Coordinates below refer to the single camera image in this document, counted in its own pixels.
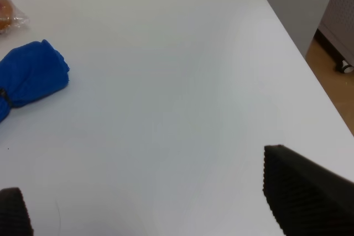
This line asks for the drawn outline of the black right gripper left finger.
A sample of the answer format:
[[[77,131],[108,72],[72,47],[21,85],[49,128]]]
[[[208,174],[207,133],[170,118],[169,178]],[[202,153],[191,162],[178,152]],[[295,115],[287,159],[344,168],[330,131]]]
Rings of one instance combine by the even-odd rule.
[[[18,187],[1,190],[1,235],[34,235],[29,213]]]

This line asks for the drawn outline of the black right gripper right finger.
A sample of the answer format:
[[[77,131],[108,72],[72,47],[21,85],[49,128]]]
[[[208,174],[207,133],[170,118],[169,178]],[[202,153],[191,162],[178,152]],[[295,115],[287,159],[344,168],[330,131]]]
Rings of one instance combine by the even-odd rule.
[[[353,182],[286,146],[264,148],[263,193],[285,235],[353,235]]]

